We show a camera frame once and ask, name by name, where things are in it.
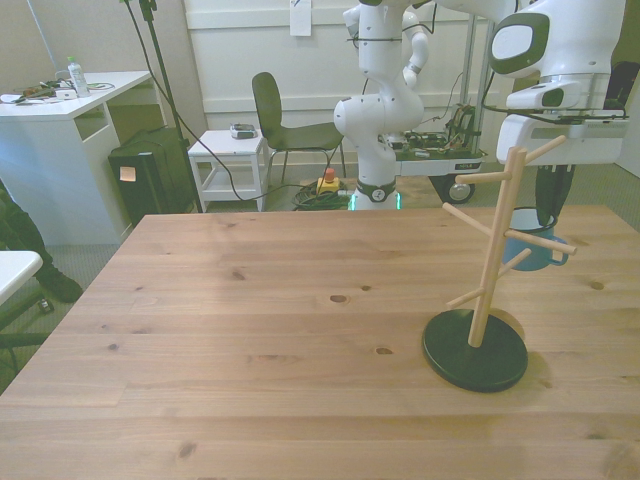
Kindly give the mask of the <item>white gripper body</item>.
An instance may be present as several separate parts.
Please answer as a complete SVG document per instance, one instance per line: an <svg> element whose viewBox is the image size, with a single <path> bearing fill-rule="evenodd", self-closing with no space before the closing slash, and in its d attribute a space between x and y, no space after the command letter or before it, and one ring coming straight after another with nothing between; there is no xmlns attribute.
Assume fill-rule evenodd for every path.
<svg viewBox="0 0 640 480"><path fill-rule="evenodd" d="M532 152L564 135L567 138L564 143L539 157L533 165L608 164L618 159L625 134L625 120L586 119L577 125L555 125L510 115L500 129L496 158L504 164L511 147Z"/></svg>

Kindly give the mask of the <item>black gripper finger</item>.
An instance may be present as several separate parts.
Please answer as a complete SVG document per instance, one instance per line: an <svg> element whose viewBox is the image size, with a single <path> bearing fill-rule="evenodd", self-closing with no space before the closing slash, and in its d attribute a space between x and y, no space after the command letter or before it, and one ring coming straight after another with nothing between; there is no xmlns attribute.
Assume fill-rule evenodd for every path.
<svg viewBox="0 0 640 480"><path fill-rule="evenodd" d="M538 222L547 226L554 215L556 177L552 166L539 166L535 182L535 200Z"/></svg>
<svg viewBox="0 0 640 480"><path fill-rule="evenodd" d="M574 165L557 165L554 172L553 190L553 216L558 219L561 210L569 195L573 177L575 173Z"/></svg>

